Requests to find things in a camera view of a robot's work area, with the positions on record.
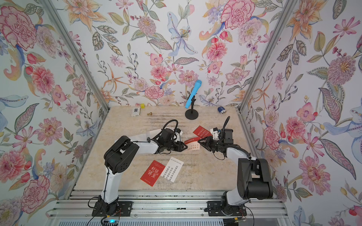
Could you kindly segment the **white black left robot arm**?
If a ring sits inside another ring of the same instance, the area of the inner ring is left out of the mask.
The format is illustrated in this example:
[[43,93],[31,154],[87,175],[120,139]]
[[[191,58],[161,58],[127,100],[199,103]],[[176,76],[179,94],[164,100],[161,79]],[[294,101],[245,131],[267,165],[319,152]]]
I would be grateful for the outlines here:
[[112,215],[118,210],[118,187],[122,174],[131,166],[135,156],[182,152],[187,146],[182,142],[181,135],[178,121],[172,119],[155,133],[120,137],[104,154],[106,178],[96,202],[99,212]]

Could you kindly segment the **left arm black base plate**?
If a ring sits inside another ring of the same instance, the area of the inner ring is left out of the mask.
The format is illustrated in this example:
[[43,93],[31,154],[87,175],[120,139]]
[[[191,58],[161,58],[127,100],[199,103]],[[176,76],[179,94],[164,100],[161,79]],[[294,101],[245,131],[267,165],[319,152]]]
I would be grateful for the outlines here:
[[131,210],[133,207],[133,202],[124,202],[118,201],[111,204],[103,203],[97,201],[95,208],[92,211],[92,217],[129,217],[131,215]]

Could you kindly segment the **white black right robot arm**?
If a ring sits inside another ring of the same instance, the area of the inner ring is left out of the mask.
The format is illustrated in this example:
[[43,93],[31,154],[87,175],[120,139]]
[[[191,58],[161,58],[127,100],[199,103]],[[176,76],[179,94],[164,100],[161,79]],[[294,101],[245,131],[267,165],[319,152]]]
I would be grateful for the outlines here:
[[251,153],[233,141],[233,130],[226,126],[215,128],[211,136],[200,139],[198,143],[207,151],[220,152],[237,164],[236,188],[224,192],[220,201],[208,201],[205,212],[209,216],[246,216],[247,202],[252,199],[273,198],[273,185],[267,160],[253,157]]

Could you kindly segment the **cream card red top band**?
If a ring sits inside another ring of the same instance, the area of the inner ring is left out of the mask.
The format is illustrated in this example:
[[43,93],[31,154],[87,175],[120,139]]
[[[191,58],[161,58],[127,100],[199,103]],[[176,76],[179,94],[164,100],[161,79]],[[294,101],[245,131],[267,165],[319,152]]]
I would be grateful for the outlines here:
[[200,140],[200,137],[194,137],[194,138],[186,140],[184,143],[188,147],[187,151],[200,150],[200,143],[198,143],[199,140]]

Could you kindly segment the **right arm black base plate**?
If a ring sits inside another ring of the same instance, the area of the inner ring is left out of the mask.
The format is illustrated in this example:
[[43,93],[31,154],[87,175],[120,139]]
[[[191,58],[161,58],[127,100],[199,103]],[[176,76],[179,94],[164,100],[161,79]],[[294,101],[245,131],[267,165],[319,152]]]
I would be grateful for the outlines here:
[[228,203],[222,204],[221,201],[208,201],[204,209],[210,217],[245,217],[247,216],[246,207],[230,206]]

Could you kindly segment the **red money card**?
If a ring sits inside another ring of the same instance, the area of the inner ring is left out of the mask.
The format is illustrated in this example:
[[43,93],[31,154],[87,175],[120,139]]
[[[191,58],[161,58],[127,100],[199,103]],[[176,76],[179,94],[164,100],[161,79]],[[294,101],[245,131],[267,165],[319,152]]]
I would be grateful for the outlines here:
[[194,133],[197,137],[199,137],[199,138],[201,138],[201,139],[206,138],[206,137],[209,137],[209,136],[212,136],[211,132],[208,131],[207,129],[205,129],[204,127],[202,127],[202,126],[198,126],[198,127],[193,131],[193,133]]

